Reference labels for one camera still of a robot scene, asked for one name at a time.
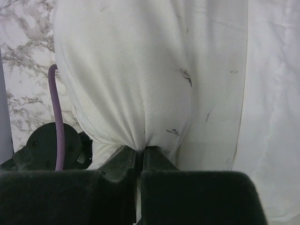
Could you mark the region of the white pillow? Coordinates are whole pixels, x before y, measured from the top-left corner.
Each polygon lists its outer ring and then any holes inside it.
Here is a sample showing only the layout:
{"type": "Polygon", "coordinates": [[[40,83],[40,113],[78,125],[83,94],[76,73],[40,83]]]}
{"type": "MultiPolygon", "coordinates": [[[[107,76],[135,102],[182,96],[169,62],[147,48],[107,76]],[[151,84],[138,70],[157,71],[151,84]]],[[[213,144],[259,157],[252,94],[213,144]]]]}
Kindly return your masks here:
{"type": "Polygon", "coordinates": [[[157,146],[182,170],[231,170],[246,67],[246,0],[58,0],[58,71],[97,169],[157,146]]]}

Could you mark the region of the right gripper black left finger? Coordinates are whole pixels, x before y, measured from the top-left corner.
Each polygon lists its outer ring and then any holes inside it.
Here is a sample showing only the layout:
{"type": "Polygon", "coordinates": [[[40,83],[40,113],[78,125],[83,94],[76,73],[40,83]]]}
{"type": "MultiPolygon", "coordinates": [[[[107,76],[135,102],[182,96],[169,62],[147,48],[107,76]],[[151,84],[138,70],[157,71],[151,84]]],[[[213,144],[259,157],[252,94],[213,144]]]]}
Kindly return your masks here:
{"type": "Polygon", "coordinates": [[[32,170],[29,148],[0,167],[3,225],[131,225],[136,222],[136,152],[96,170],[32,170]]]}

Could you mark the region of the white pillowcase blue trim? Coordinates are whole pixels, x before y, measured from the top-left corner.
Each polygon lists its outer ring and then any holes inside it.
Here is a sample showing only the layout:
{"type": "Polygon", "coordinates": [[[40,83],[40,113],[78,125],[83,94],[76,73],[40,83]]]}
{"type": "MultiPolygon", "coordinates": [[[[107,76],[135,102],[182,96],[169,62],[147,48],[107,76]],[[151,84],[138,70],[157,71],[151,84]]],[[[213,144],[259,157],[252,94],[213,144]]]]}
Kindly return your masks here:
{"type": "Polygon", "coordinates": [[[233,170],[247,174],[267,219],[300,222],[300,3],[248,2],[247,63],[233,170]]]}

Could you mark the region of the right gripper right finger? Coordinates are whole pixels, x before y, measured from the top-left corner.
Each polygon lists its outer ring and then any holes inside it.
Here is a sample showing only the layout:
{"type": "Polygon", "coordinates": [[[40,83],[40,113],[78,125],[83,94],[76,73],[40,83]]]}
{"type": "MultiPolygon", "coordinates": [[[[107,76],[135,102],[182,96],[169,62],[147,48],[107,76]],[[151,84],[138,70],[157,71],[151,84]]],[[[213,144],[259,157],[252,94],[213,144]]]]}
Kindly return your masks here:
{"type": "Polygon", "coordinates": [[[180,171],[147,147],[141,172],[142,225],[265,225],[258,193],[240,172],[180,171]]]}

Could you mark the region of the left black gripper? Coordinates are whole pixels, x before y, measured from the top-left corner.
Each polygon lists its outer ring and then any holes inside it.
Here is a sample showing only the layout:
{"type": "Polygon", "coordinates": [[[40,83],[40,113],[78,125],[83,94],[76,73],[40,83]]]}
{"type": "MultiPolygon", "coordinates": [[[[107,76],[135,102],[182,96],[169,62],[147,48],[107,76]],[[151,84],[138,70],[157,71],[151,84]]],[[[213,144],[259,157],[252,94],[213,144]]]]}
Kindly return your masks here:
{"type": "MultiPolygon", "coordinates": [[[[64,124],[65,170],[87,169],[92,161],[92,140],[84,133],[64,124]]],[[[57,138],[55,123],[51,122],[36,129],[26,145],[0,165],[1,170],[55,170],[57,138]]]]}

